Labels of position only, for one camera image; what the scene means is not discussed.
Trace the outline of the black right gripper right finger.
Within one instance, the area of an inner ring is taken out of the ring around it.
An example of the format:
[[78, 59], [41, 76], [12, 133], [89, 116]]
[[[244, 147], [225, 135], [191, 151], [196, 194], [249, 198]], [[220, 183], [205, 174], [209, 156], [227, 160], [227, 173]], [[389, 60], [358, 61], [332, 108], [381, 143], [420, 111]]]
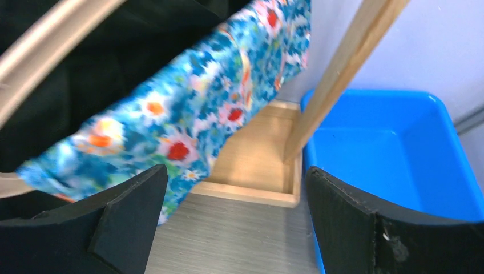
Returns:
[[311, 166], [307, 199], [326, 273], [482, 273], [483, 223], [402, 207]]

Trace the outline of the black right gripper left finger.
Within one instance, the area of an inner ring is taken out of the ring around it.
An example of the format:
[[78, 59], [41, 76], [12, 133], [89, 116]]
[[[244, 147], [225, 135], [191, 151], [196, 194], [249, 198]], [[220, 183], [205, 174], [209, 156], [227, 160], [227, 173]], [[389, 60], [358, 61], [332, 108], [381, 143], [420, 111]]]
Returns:
[[74, 203], [40, 191], [1, 199], [1, 272], [144, 273], [167, 179], [157, 165]]

